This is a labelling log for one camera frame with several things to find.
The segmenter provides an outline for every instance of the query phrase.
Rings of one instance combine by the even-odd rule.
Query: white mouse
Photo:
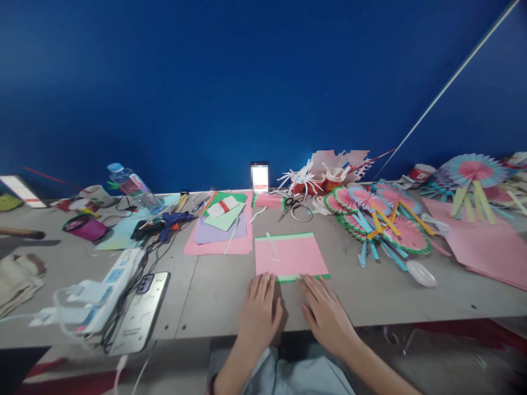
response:
[[[419,262],[408,261],[405,265],[412,277],[422,286],[426,288],[434,288],[437,286],[438,282],[435,280],[434,276],[432,276]]]

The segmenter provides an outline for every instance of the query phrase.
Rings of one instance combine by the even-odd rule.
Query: blue bottle cap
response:
[[[107,168],[112,173],[119,173],[120,171],[125,169],[120,163],[112,163],[111,165],[108,165]]]

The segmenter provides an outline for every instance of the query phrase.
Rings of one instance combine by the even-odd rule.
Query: purple paper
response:
[[[225,241],[231,238],[232,230],[234,229],[234,223],[231,225],[228,231],[224,232],[221,229],[213,227],[212,225],[206,224],[205,220],[207,217],[199,217],[198,228],[194,235],[194,240],[197,244],[207,244],[217,241]],[[247,219],[245,216],[245,210],[242,211],[238,217],[238,227],[233,239],[239,239],[247,236]]]

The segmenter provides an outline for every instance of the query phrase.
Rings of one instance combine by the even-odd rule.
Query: magenta container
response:
[[[64,224],[62,230],[89,241],[96,241],[102,239],[110,228],[90,214],[84,214],[70,219]]]

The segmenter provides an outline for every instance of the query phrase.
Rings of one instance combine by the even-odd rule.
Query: water bottle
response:
[[[124,168],[120,163],[112,163],[108,165],[108,170],[111,171],[110,179],[140,207],[146,207],[152,215],[162,210],[163,204],[132,169]]]

